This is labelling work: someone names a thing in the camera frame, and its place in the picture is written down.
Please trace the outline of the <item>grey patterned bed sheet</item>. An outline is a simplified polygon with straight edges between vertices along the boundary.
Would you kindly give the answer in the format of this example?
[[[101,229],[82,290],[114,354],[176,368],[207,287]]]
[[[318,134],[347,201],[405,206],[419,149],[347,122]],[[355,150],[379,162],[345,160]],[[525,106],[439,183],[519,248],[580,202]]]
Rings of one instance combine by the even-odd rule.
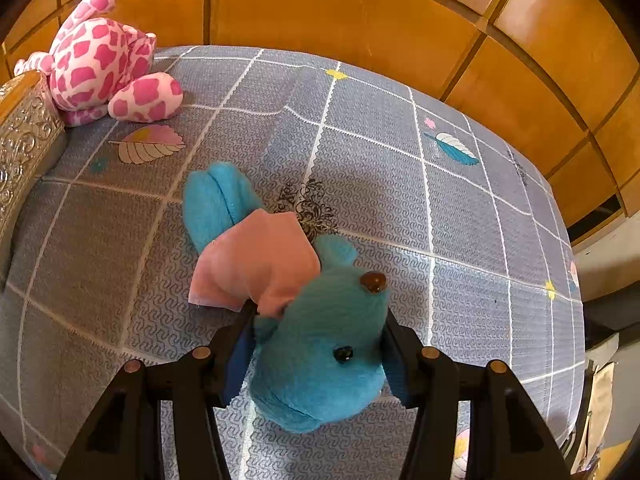
[[[271,211],[335,232],[390,307],[451,359],[506,361],[555,440],[572,431],[582,302],[549,183],[506,141],[405,84],[311,54],[157,52],[184,101],[178,152],[125,162],[129,122],[73,128],[24,203],[1,293],[1,432],[52,478],[119,367],[171,362],[232,321],[192,306],[190,172],[243,171]]]

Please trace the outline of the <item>blue plush teddy pink shirt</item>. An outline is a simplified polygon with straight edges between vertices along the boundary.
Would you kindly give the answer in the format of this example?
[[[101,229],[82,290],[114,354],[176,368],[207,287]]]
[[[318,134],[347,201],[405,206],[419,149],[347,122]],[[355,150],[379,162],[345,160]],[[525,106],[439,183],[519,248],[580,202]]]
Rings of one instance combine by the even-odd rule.
[[[308,238],[292,211],[270,212],[231,162],[190,172],[183,224],[198,252],[189,301],[257,307],[250,397],[270,422],[306,434],[363,411],[384,382],[378,342],[386,276],[356,266],[341,235]]]

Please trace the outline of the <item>ornate silver gold box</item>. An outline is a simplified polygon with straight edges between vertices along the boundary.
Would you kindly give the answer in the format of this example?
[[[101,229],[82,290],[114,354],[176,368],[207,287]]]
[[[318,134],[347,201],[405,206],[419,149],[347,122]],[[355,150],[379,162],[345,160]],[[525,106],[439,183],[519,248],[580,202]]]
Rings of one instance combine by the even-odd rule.
[[[46,76],[29,70],[1,87],[1,281],[12,259],[15,223],[38,181],[67,145]]]

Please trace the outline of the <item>pink white spotted plush toy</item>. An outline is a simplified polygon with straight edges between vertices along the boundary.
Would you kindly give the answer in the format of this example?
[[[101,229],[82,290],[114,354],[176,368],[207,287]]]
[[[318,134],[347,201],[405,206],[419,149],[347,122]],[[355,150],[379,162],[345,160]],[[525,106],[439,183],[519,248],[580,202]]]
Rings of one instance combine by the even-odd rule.
[[[38,70],[67,127],[108,115],[149,124],[174,116],[183,91],[166,72],[151,70],[156,35],[109,18],[116,0],[81,0],[47,52],[15,63],[14,75]]]

